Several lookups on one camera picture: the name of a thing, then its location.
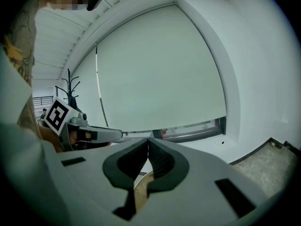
gray tile floor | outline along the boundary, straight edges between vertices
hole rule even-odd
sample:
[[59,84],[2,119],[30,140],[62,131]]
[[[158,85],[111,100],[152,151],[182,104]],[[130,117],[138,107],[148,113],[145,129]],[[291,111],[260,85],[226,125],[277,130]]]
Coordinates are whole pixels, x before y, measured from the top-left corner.
[[271,197],[284,189],[297,165],[298,157],[286,147],[265,145],[233,167],[254,181]]

person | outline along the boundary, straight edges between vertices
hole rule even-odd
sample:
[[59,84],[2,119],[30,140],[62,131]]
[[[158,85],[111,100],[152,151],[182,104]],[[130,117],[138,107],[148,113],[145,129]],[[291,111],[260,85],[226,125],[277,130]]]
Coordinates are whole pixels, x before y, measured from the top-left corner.
[[[17,15],[12,19],[8,18],[10,23],[7,30],[4,31],[1,40],[2,47],[12,66],[30,86],[32,86],[33,53],[36,39],[35,16],[38,10],[48,5],[56,9],[68,9],[72,5],[81,4],[82,2],[83,0],[25,0]],[[57,152],[62,151],[55,132],[50,128],[38,126],[32,96],[21,112],[18,125],[30,129],[40,139],[50,141]],[[76,132],[71,132],[69,136],[73,144],[77,142]],[[90,139],[91,134],[86,133],[86,138]]]
[[47,113],[47,109],[44,108],[43,109],[43,114],[40,116],[40,119],[41,119],[41,122],[42,122],[42,126],[49,128],[49,126],[47,125],[47,123],[44,120],[44,118],[46,116],[46,113]]

white ceiling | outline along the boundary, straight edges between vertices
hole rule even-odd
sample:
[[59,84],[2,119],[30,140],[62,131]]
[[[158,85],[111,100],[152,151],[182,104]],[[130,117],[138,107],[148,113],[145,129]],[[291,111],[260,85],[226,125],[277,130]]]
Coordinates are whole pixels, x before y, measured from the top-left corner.
[[55,84],[60,79],[72,50],[87,29],[122,1],[124,0],[103,0],[91,12],[41,9],[36,16],[33,86]]

floor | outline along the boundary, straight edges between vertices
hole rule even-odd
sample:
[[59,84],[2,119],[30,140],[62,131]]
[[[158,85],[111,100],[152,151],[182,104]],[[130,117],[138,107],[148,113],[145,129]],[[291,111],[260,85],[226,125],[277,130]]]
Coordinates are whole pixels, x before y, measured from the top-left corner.
[[[275,147],[268,143],[233,167],[254,181],[268,197],[271,197],[285,188],[297,162],[298,157],[286,147]],[[134,191],[137,211],[146,203],[147,184],[153,181],[152,173],[141,180],[142,177],[139,175],[135,181],[135,185],[138,184]]]

roller blind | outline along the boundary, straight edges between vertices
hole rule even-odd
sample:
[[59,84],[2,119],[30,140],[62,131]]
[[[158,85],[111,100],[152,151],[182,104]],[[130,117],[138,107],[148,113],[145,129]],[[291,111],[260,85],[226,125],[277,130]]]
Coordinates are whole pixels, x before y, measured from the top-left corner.
[[163,129],[226,115],[214,59],[176,6],[141,15],[110,33],[98,44],[97,61],[112,128]]
[[72,95],[79,95],[79,97],[76,98],[76,102],[78,108],[87,114],[89,125],[106,127],[96,82],[95,54],[96,48],[88,53],[73,73],[72,78],[79,76],[79,79],[75,79],[72,82],[72,87],[74,87],[78,81],[80,81],[80,84],[76,87]]

